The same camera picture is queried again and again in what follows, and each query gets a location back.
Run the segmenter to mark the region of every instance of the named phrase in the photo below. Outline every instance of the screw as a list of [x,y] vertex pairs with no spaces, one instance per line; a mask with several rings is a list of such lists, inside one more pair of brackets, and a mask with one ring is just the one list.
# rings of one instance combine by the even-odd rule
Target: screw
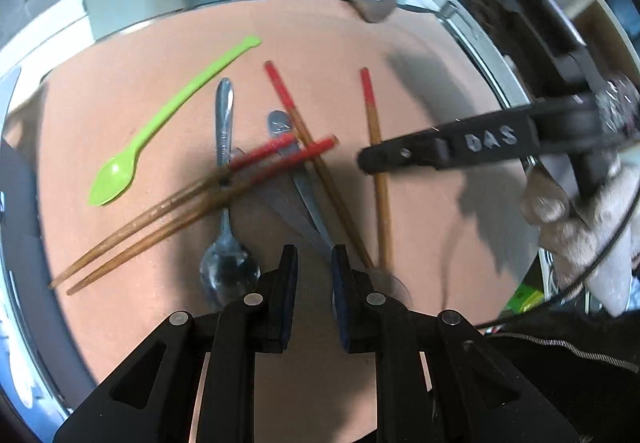
[[460,313],[454,311],[453,309],[445,309],[442,313],[440,313],[440,318],[445,324],[449,324],[450,326],[460,324]]
[[259,293],[249,293],[244,296],[244,303],[248,306],[257,306],[262,303],[262,295]]
[[369,293],[367,295],[367,302],[372,306],[382,306],[385,303],[386,297],[382,293]]
[[184,311],[176,311],[175,313],[171,313],[169,317],[169,322],[174,326],[181,326],[187,320],[189,320],[189,315]]

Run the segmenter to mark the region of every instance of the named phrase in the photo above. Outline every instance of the hand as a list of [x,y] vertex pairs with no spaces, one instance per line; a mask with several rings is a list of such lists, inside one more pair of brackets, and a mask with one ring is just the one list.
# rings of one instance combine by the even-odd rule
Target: hand
[[[554,256],[554,274],[561,289],[574,282],[602,251],[636,194],[640,169],[618,165],[614,172],[590,202],[575,212],[545,168],[536,166],[529,173],[520,208],[528,223],[540,226],[540,246]],[[636,210],[609,256],[586,280],[587,289],[614,317],[626,309],[632,261],[639,253],[640,213]]]

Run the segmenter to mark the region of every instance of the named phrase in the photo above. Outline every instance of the wooden chopstick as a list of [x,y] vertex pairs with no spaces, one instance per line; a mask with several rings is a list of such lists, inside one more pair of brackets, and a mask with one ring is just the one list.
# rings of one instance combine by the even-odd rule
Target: wooden chopstick
[[275,139],[271,139],[267,143],[260,145],[259,147],[250,150],[248,153],[241,156],[236,156],[231,160],[231,163],[222,167],[216,167],[213,172],[197,181],[194,181],[187,188],[178,190],[175,194],[169,196],[161,203],[155,204],[146,212],[143,212],[138,217],[130,220],[126,225],[117,229],[111,233],[106,239],[98,243],[92,249],[87,251],[80,259],[75,261],[71,266],[66,268],[60,275],[55,277],[49,284],[49,289],[53,289],[59,286],[66,279],[71,277],[80,271],[84,266],[95,261],[98,257],[105,254],[114,246],[118,245],[131,235],[139,232],[144,227],[150,225],[156,219],[168,214],[172,210],[175,210],[178,206],[200,194],[209,187],[212,187],[219,181],[228,179],[234,172],[245,168],[252,163],[260,161],[267,156],[275,154],[279,149],[284,146],[290,145],[296,141],[294,134],[283,134]]
[[[367,68],[360,70],[362,90],[364,92],[365,109],[367,110],[367,126],[369,127],[369,142],[377,145],[382,142],[378,108],[371,84],[371,76]],[[393,251],[391,238],[391,207],[389,205],[389,189],[386,173],[373,175],[374,191],[376,195],[376,216],[378,218],[378,265],[385,269],[393,266]]]
[[[267,74],[271,79],[271,84],[278,94],[282,105],[289,114],[293,126],[300,134],[302,143],[306,146],[312,144],[313,138],[309,133],[309,129],[306,127],[305,121],[302,119],[302,116],[300,116],[300,113],[297,110],[296,105],[293,103],[293,99],[291,98],[291,95],[289,94],[287,87],[284,85],[284,82],[282,81],[282,78],[280,77],[280,74],[276,70],[275,66],[271,61],[267,61],[264,63],[264,69],[267,71]],[[342,227],[347,233],[347,236],[349,237],[351,243],[355,247],[362,263],[367,268],[373,267],[373,261],[369,256],[367,247],[364,245],[364,241],[358,233],[358,227],[356,226],[353,217],[351,217],[351,213],[349,212],[347,204],[342,199],[342,195],[340,195],[340,191],[338,190],[334,178],[329,171],[329,167],[320,157],[315,158],[313,160],[313,163],[320,181],[322,182],[322,186],[324,187],[324,191],[327,193],[329,199],[334,205],[335,211],[340,218],[340,222],[342,223]]]
[[100,277],[116,269],[121,264],[126,263],[130,259],[133,259],[136,255],[142,253],[146,249],[151,248],[151,246],[156,245],[163,239],[166,239],[167,237],[174,235],[174,233],[195,223],[201,217],[207,215],[210,211],[217,208],[222,208],[223,206],[227,206],[231,200],[248,192],[255,185],[264,183],[268,179],[273,178],[274,176],[281,174],[282,172],[286,172],[296,165],[304,163],[309,159],[315,158],[315,156],[319,156],[321,153],[332,149],[337,144],[338,140],[335,136],[327,137],[317,143],[311,143],[308,147],[306,147],[306,149],[302,150],[301,152],[296,152],[291,156],[287,156],[286,158],[283,158],[282,160],[273,163],[265,167],[264,169],[261,169],[246,181],[235,183],[230,187],[223,188],[218,192],[205,196],[204,199],[202,199],[195,206],[192,206],[184,214],[170,220],[155,232],[150,233],[137,243],[129,246],[129,248],[125,249],[122,253],[117,254],[110,261],[102,264],[102,266],[100,266],[98,269],[92,271],[89,275],[84,277],[84,279],[71,286],[71,288],[67,290],[66,294],[73,295],[74,293],[77,293],[82,288],[100,279]]

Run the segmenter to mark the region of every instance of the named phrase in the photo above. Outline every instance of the knife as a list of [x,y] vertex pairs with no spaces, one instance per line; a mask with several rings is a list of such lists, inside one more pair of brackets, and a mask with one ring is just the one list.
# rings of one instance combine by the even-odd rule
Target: knife
[[[239,148],[233,149],[232,156],[242,154],[242,150]],[[248,174],[257,170],[258,165],[249,167],[246,169]],[[332,248],[333,246],[327,246],[318,230],[311,224],[308,217],[303,216],[298,210],[295,204],[291,203],[289,197],[290,193],[285,192],[282,189],[280,179],[287,177],[283,174],[271,181],[264,182],[261,185],[257,185],[253,188],[253,192],[264,203],[268,204],[274,212],[276,212],[284,222],[289,225],[295,232],[298,232],[309,245],[314,248],[316,253],[322,257],[322,259],[331,266],[332,261]]]
[[[282,110],[274,110],[269,113],[268,117],[269,124],[269,133],[272,137],[278,136],[278,134],[283,134],[285,132],[292,132],[293,126],[291,124],[291,119],[289,115]],[[300,147],[297,143],[292,143],[289,146],[283,147],[278,152],[280,152],[281,156],[287,156],[300,151]],[[320,234],[320,237],[324,240],[330,248],[334,247],[334,243],[331,240],[331,236],[329,235],[329,231],[326,229],[324,225],[324,220],[322,220],[322,215],[320,214],[320,208],[318,208],[318,203],[316,203],[316,198],[314,197],[314,190],[311,185],[311,181],[309,180],[309,175],[306,173],[304,167],[299,167],[290,172],[291,177],[293,179],[293,183],[296,186],[300,197],[302,198],[303,203],[305,203],[306,210],[309,212],[309,216],[313,221],[316,230]]]

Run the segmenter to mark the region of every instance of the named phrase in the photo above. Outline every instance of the cable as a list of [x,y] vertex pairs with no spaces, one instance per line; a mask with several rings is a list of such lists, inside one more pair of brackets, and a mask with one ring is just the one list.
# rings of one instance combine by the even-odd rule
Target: cable
[[577,290],[584,283],[584,281],[587,280],[594,271],[596,271],[596,268],[602,263],[602,261],[604,261],[609,256],[609,253],[611,253],[611,250],[613,249],[613,247],[618,242],[618,239],[620,238],[622,233],[625,231],[626,227],[628,227],[629,221],[631,220],[631,217],[634,215],[634,213],[636,211],[636,206],[638,206],[639,202],[640,202],[640,184],[638,185],[638,188],[636,189],[636,195],[634,196],[633,200],[631,201],[631,205],[629,206],[628,210],[626,211],[625,216],[620,221],[618,229],[611,236],[611,238],[609,239],[609,242],[602,249],[602,251],[598,254],[598,256],[594,259],[594,261],[589,265],[589,267],[587,269],[585,269],[580,274],[580,277],[578,277],[572,283],[571,286],[569,286],[568,288],[565,288],[564,290],[562,290],[558,295],[552,296],[549,300],[547,300],[545,302],[542,302],[542,304],[540,304],[540,305],[538,305],[538,306],[536,306],[536,307],[534,307],[534,308],[532,308],[532,309],[530,309],[528,311],[525,311],[524,313],[519,313],[517,315],[513,315],[511,317],[506,317],[506,318],[496,318],[496,319],[491,320],[489,322],[483,322],[482,324],[476,324],[474,327],[476,329],[486,329],[486,328],[490,328],[490,327],[494,327],[494,326],[500,326],[500,325],[503,325],[503,324],[510,324],[510,323],[512,323],[514,321],[520,321],[523,318],[528,318],[528,317],[530,317],[532,315],[535,315],[535,314],[538,314],[538,313],[541,313],[543,311],[548,310],[552,305],[558,304],[559,302],[561,302],[562,300],[567,298],[569,295],[571,295],[571,293],[573,293],[575,290]]

